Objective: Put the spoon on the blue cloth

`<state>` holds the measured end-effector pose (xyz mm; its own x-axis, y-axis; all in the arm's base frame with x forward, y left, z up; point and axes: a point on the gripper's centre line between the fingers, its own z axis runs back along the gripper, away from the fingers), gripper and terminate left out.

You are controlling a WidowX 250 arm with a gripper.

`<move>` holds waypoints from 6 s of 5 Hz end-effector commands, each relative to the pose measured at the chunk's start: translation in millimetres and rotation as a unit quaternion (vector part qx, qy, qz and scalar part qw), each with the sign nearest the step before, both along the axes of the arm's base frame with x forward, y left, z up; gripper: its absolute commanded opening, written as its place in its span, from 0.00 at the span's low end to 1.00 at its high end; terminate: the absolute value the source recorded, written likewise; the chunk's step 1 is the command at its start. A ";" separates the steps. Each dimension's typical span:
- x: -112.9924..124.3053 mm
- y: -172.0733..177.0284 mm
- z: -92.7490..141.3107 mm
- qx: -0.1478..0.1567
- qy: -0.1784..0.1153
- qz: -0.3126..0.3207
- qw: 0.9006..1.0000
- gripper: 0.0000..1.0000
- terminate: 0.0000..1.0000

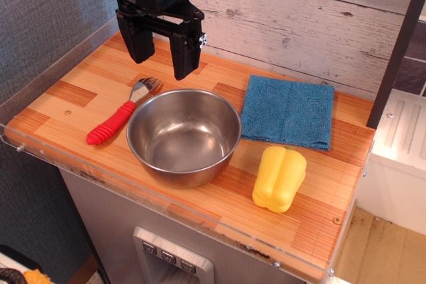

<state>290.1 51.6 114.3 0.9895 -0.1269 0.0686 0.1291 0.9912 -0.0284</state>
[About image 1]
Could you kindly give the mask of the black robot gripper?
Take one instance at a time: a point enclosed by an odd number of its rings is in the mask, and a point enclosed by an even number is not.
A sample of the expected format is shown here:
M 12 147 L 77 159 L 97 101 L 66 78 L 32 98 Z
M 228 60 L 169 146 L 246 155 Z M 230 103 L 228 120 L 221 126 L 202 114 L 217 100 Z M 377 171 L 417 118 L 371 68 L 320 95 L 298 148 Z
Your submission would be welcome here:
M 142 63 L 155 52 L 152 33 L 170 37 L 176 80 L 199 67 L 204 14 L 190 0 L 117 0 L 116 18 L 130 57 Z

